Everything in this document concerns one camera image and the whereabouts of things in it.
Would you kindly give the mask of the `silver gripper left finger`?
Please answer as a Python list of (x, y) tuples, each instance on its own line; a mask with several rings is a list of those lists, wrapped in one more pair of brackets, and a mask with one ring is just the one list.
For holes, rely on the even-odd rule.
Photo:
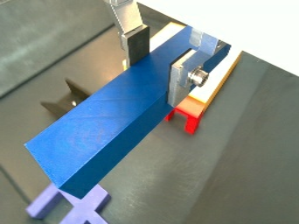
[(131, 67), (149, 53), (149, 27), (144, 24), (136, 0), (104, 0), (115, 21), (125, 65)]

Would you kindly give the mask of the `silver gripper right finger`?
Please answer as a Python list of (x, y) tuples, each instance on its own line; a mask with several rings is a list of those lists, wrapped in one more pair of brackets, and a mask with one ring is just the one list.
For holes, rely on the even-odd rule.
[(188, 93), (192, 86), (201, 87), (209, 77), (204, 63), (220, 51), (220, 41), (209, 34), (191, 29), (191, 49), (184, 52), (171, 65), (167, 103), (175, 108)]

